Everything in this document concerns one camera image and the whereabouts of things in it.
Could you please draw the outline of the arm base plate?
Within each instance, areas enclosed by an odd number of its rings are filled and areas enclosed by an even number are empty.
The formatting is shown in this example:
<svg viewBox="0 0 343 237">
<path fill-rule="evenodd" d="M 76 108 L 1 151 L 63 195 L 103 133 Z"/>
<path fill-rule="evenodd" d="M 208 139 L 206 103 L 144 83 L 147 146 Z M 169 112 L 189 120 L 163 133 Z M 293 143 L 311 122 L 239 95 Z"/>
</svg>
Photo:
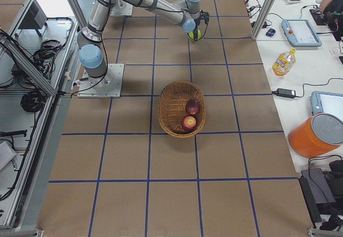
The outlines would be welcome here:
<svg viewBox="0 0 343 237">
<path fill-rule="evenodd" d="M 107 74 L 104 79 L 95 85 L 100 79 L 89 78 L 84 69 L 83 78 L 79 84 L 77 96 L 80 98 L 120 98 L 124 74 L 124 64 L 108 64 Z"/>
<path fill-rule="evenodd" d="M 133 5 L 117 1 L 115 6 L 110 12 L 111 17 L 131 17 L 132 16 Z"/>
</svg>

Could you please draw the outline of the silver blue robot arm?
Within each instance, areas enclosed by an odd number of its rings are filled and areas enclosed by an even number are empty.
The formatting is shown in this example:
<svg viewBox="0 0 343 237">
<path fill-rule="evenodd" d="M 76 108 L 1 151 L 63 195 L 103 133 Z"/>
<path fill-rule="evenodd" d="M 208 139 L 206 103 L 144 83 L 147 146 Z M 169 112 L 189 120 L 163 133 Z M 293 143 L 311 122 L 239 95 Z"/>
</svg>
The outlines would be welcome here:
<svg viewBox="0 0 343 237">
<path fill-rule="evenodd" d="M 107 74 L 107 63 L 101 49 L 102 33 L 115 2 L 95 0 L 91 16 L 78 34 L 79 59 L 92 84 L 97 84 Z"/>
<path fill-rule="evenodd" d="M 145 9 L 159 17 L 182 28 L 188 37 L 198 41 L 204 37 L 204 33 L 198 29 L 203 21 L 207 26 L 209 13 L 200 8 L 200 0 L 177 0 L 170 3 L 166 0 L 121 0 L 134 7 Z"/>
</svg>

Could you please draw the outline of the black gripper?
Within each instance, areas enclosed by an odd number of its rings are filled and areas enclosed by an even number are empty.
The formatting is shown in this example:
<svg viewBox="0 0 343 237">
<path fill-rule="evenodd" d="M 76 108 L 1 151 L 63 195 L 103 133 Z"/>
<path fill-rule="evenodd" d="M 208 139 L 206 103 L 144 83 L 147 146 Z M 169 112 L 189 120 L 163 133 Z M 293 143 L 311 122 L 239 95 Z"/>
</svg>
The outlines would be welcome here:
<svg viewBox="0 0 343 237">
<path fill-rule="evenodd" d="M 203 21 L 206 25 L 206 27 L 208 26 L 210 20 L 210 14 L 206 11 L 200 10 L 198 12 L 198 16 L 197 18 L 195 18 L 195 23 L 196 23 L 196 27 L 193 30 L 193 40 L 197 41 L 199 39 L 199 29 L 198 26 L 200 25 L 200 23 Z"/>
</svg>

